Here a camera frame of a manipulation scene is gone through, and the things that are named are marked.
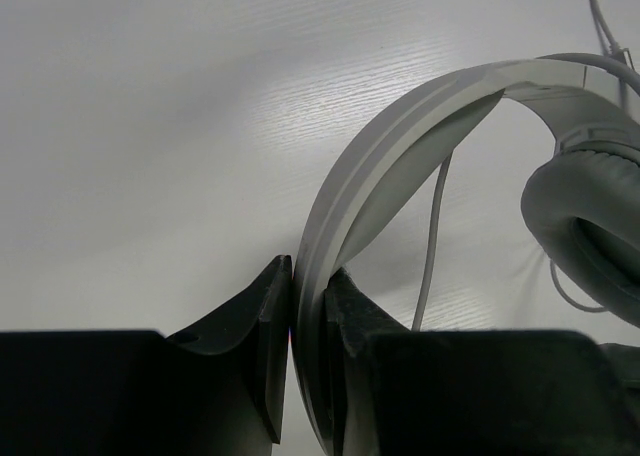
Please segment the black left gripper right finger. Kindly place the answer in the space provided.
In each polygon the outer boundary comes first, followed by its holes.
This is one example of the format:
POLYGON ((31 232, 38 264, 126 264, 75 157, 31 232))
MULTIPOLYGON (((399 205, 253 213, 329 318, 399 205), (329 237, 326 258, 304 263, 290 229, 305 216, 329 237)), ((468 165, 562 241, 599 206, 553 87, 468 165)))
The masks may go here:
POLYGON ((324 291, 325 349, 334 455, 397 455, 401 406, 415 387, 409 331, 340 269, 324 291))

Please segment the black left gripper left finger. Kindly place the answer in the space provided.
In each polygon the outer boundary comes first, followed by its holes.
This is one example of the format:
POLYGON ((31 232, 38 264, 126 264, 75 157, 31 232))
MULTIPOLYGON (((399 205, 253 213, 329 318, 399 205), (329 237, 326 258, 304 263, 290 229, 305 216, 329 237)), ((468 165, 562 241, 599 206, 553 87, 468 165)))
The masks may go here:
POLYGON ((292 260, 275 257, 240 293, 170 335, 176 430, 187 445, 281 441, 292 260))

